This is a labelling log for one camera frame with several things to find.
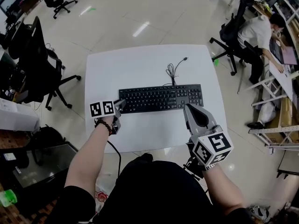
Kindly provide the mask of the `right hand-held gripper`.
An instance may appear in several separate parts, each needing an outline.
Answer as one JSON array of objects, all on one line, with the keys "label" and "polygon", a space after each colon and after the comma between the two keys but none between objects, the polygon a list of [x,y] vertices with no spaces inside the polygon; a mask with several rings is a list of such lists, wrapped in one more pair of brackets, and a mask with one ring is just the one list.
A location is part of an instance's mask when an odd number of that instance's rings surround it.
[{"label": "right hand-held gripper", "polygon": [[[229,134],[217,125],[213,115],[201,106],[192,104],[186,104],[183,112],[191,135],[187,142],[191,157],[203,166],[212,166],[225,160],[234,146]],[[196,125],[212,128],[202,133],[195,133]]]}]

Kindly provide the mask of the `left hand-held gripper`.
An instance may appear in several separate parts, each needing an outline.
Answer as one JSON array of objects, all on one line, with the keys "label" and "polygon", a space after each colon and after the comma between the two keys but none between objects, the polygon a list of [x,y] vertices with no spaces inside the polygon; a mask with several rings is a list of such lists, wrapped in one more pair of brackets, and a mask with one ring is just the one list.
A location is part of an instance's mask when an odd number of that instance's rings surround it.
[{"label": "left hand-held gripper", "polygon": [[116,101],[99,101],[93,104],[90,104],[90,113],[91,117],[94,120],[94,127],[97,127],[98,124],[104,124],[104,117],[113,117],[111,126],[106,125],[109,130],[110,135],[117,134],[121,124],[119,118],[121,117],[121,111],[125,108],[127,104],[126,99],[116,100]]}]

